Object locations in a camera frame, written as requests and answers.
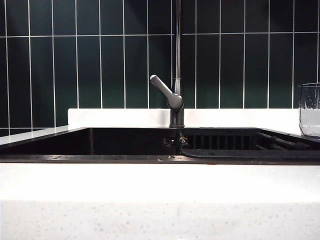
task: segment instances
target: wall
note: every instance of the wall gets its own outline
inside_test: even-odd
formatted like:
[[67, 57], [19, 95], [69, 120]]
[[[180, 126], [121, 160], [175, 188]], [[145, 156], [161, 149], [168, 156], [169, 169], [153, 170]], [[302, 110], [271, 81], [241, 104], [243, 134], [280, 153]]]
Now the wall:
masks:
[[[297, 108], [319, 75], [319, 0], [183, 0], [186, 108]], [[69, 108], [166, 108], [174, 0], [0, 0], [0, 134]]]

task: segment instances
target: white countertop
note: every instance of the white countertop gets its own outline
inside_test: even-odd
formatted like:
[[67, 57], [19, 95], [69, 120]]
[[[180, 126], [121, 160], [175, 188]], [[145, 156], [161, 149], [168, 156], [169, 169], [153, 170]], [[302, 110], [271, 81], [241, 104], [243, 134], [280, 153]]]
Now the white countertop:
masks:
[[320, 238], [320, 166], [0, 163], [3, 239]]
[[75, 129], [75, 127], [70, 127], [66, 125], [66, 126], [46, 128], [43, 130], [34, 130], [34, 131], [19, 133], [19, 134], [10, 135], [10, 136], [2, 136], [0, 137], [0, 145], [10, 144], [10, 143], [19, 142], [27, 139], [38, 138], [38, 137], [42, 137], [50, 134], [61, 133], [61, 132], [73, 130], [73, 129]]

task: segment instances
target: white grout line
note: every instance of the white grout line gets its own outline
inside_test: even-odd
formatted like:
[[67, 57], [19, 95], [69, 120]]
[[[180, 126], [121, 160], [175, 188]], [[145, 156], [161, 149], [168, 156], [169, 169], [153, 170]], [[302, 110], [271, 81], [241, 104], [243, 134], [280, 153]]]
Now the white grout line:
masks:
[[31, 118], [31, 128], [33, 128], [33, 109], [32, 109], [32, 74], [31, 74], [31, 32], [30, 32], [30, 0], [28, 0], [28, 33], [29, 33], [29, 81], [30, 81], [30, 118]]
[[197, 108], [197, 0], [195, 0], [194, 108]]
[[218, 108], [221, 108], [221, 0], [219, 3], [219, 92], [218, 92]]
[[295, 0], [293, 0], [293, 23], [292, 23], [292, 90], [291, 90], [291, 108], [294, 108], [295, 91]]
[[55, 79], [55, 42], [54, 42], [54, 0], [51, 0], [51, 23], [52, 23], [52, 79], [53, 79], [53, 116], [54, 127], [57, 126], [56, 115], [56, 79]]
[[243, 0], [243, 86], [242, 86], [242, 108], [245, 108], [245, 86], [246, 86], [246, 0]]
[[270, 0], [268, 1], [268, 85], [267, 85], [267, 108], [270, 107]]
[[149, 1], [146, 0], [146, 67], [147, 67], [147, 108], [150, 108], [150, 89], [149, 89]]
[[[319, 31], [319, 16], [320, 14], [320, 0], [318, 0], [318, 25], [317, 31]], [[319, 82], [319, 33], [317, 33], [317, 50], [316, 50], [316, 82]]]
[[79, 108], [79, 66], [78, 66], [78, 26], [77, 26], [77, 0], [74, 0], [75, 7], [75, 62], [76, 62], [76, 104]]
[[122, 0], [122, 31], [123, 31], [123, 97], [126, 106], [126, 45], [125, 45], [125, 0]]
[[101, 0], [99, 0], [99, 58], [100, 58], [100, 99], [101, 108], [103, 105], [103, 85], [102, 85], [102, 56], [101, 56]]
[[173, 46], [172, 46], [172, 44], [173, 44], [173, 31], [172, 31], [172, 24], [173, 24], [173, 22], [172, 22], [172, 4], [173, 4], [173, 2], [172, 2], [172, 0], [170, 1], [170, 3], [171, 3], [171, 6], [170, 6], [170, 12], [171, 12], [171, 26], [170, 26], [170, 38], [171, 38], [171, 85], [170, 85], [170, 87], [172, 86], [172, 83], [173, 83], [173, 77], [174, 77], [174, 73], [173, 73]]
[[[320, 34], [320, 31], [272, 31], [272, 32], [208, 32], [208, 33], [183, 33], [183, 36], [192, 35], [243, 35], [243, 34]], [[170, 33], [159, 33], [159, 34], [83, 34], [83, 35], [33, 35], [33, 36], [7, 36], [7, 38], [51, 38], [51, 37], [138, 37], [138, 36], [174, 36]]]
[[8, 60], [8, 28], [7, 28], [7, 0], [4, 0], [4, 21], [5, 21], [5, 60], [6, 60], [6, 91], [8, 107], [8, 129], [10, 135], [10, 93], [9, 93], [9, 60]]

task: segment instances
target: faucet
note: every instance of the faucet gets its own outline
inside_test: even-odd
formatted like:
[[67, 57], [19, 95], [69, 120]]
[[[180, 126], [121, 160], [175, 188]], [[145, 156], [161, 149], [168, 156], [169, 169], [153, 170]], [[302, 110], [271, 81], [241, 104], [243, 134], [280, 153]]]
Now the faucet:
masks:
[[171, 90], [161, 81], [156, 75], [150, 77], [150, 82], [160, 90], [166, 97], [170, 108], [170, 128], [184, 128], [184, 100], [183, 88], [181, 79], [181, 41], [182, 41], [182, 10], [181, 0], [175, 0], [176, 11], [176, 45], [175, 45], [175, 78], [172, 81]]

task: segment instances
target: sink basin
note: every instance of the sink basin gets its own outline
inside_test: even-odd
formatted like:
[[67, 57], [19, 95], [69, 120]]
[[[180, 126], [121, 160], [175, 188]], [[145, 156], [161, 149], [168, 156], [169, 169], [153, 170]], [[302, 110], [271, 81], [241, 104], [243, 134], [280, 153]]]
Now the sink basin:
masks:
[[175, 155], [176, 132], [172, 128], [84, 128], [0, 145], [0, 154]]
[[320, 162], [320, 140], [260, 128], [80, 128], [0, 145], [2, 162], [34, 155], [72, 156], [75, 162], [81, 156], [111, 162], [144, 159], [143, 163]]

